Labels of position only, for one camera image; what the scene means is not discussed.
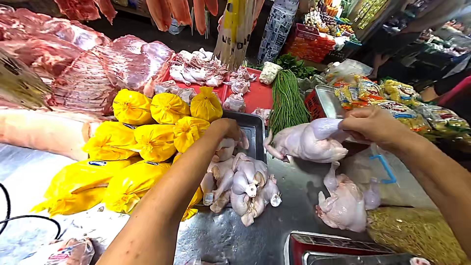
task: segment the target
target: stainless steel counter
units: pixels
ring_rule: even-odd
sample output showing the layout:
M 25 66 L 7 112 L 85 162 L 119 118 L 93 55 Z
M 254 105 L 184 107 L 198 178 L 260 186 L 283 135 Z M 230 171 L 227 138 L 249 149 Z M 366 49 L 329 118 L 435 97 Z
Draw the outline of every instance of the stainless steel counter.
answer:
M 283 202 L 279 207 L 267 206 L 255 223 L 244 227 L 240 217 L 231 208 L 217 215 L 208 207 L 199 207 L 196 216 L 180 223 L 174 264 L 183 264 L 194 256 L 208 262 L 229 261 L 230 264 L 282 264 L 283 246 L 292 230 L 335 234 L 356 240 L 368 240 L 365 233 L 332 229 L 317 217 L 314 205 L 319 191 L 327 194 L 323 178 L 330 164 L 318 164 L 294 159 L 291 163 L 267 158 L 268 170 L 277 179 Z M 37 150 L 0 144 L 0 181 L 6 184 L 13 204 L 12 216 L 25 214 L 40 202 L 51 178 L 71 159 Z M 0 216 L 3 216 L 4 202 L 0 199 Z M 98 238 L 96 242 L 106 248 L 125 224 L 128 216 L 102 211 L 102 205 L 69 216 L 57 216 L 65 229 L 64 237 L 86 234 Z M 0 240 L 11 244 L 22 237 L 24 223 L 11 223 Z M 44 224 L 47 232 L 41 240 L 53 238 L 54 227 Z

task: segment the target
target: human hand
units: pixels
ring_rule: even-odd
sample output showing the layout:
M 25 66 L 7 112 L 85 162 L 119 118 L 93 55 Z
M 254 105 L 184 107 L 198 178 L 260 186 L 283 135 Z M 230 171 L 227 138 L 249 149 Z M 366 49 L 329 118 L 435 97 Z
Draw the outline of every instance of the human hand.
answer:
M 358 140 L 365 138 L 389 151 L 410 144 L 410 138 L 419 136 L 387 110 L 378 107 L 356 108 L 347 112 L 339 128 L 350 131 Z
M 209 128 L 222 133 L 224 138 L 232 138 L 236 141 L 240 140 L 241 130 L 236 120 L 221 118 L 213 121 Z

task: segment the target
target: yellow bag of chicken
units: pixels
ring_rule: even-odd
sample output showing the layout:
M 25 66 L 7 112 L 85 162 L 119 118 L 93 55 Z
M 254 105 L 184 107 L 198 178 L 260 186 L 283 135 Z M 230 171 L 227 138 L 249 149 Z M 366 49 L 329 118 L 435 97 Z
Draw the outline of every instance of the yellow bag of chicken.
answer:
M 190 116 L 190 106 L 177 95 L 160 93 L 152 98 L 150 112 L 160 124 L 175 124 L 179 119 Z
M 52 217 L 88 210 L 101 202 L 113 175 L 137 160 L 87 159 L 65 166 L 52 179 L 44 194 L 46 200 L 33 207 L 32 211 L 47 209 Z
M 222 117 L 222 107 L 218 96 L 212 93 L 212 87 L 200 87 L 200 93 L 191 100 L 191 116 L 213 122 Z
M 121 89 L 113 100 L 113 112 L 122 123 L 143 125 L 155 123 L 150 114 L 150 98 L 137 91 Z
M 201 190 L 201 187 L 198 187 L 195 194 L 193 195 L 193 198 L 190 201 L 190 204 L 188 204 L 188 207 L 185 210 L 183 217 L 181 218 L 182 222 L 190 219 L 198 212 L 198 209 L 194 209 L 192 207 L 195 206 L 195 204 L 197 204 L 201 199 L 203 199 L 203 191 Z
M 110 180 L 103 197 L 109 210 L 130 214 L 144 194 L 169 170 L 169 163 L 139 161 L 119 172 Z
M 175 139 L 173 143 L 178 152 L 184 153 L 196 140 L 202 135 L 204 130 L 208 129 L 209 122 L 194 118 L 184 117 L 180 119 L 173 128 Z
M 90 158 L 100 160 L 123 160 L 138 153 L 131 151 L 136 144 L 136 127 L 120 122 L 103 122 L 95 131 L 95 136 L 83 146 Z
M 138 151 L 144 160 L 161 162 L 170 158 L 177 149 L 173 145 L 173 124 L 143 125 L 134 130 Z

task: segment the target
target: string bean bundle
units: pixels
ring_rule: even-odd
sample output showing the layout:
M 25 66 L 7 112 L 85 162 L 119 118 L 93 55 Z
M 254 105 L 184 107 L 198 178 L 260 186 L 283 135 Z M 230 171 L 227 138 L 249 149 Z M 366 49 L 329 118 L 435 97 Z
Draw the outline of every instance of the string bean bundle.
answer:
M 272 83 L 273 108 L 268 127 L 273 134 L 284 128 L 310 121 L 298 88 L 298 81 L 291 70 L 282 70 Z

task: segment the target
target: red tray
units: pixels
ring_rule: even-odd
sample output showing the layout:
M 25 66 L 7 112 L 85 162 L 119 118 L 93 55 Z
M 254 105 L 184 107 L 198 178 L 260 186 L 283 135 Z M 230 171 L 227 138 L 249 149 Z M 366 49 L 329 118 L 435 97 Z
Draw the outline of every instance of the red tray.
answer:
M 250 92 L 244 94 L 244 101 L 245 101 L 245 113 L 252 113 L 256 108 L 267 108 L 271 109 L 273 106 L 273 96 L 271 93 L 271 85 L 266 85 L 261 83 L 260 78 L 260 70 L 252 69 L 247 67 L 247 71 L 251 74 L 255 74 L 257 79 L 254 82 L 250 83 Z M 233 94 L 230 86 L 224 85 L 226 91 L 224 93 L 224 101 Z
M 172 80 L 172 78 L 170 77 L 170 70 L 169 70 L 169 69 L 167 69 L 167 71 L 165 71 L 165 74 L 164 74 L 163 77 L 162 77 L 162 82 L 168 81 L 168 80 Z M 175 81 L 175 83 L 177 83 L 178 87 L 180 87 L 180 88 L 189 88 L 189 87 L 191 87 L 191 88 L 193 88 L 193 89 L 196 91 L 197 94 L 200 93 L 200 87 L 201 87 L 201 86 L 198 85 L 198 84 L 193 84 L 193 83 L 192 83 L 190 86 L 187 86 L 187 85 L 185 85 L 185 84 L 182 83 L 182 82 Z M 213 88 L 212 91 L 213 91 L 213 92 L 217 92 L 219 98 L 220 98 L 221 101 L 224 103 L 224 100 L 223 100 L 223 99 L 226 98 L 226 95 L 225 95 L 225 93 L 226 93 L 226 85 L 221 84 L 220 86 L 217 86 L 217 87 Z

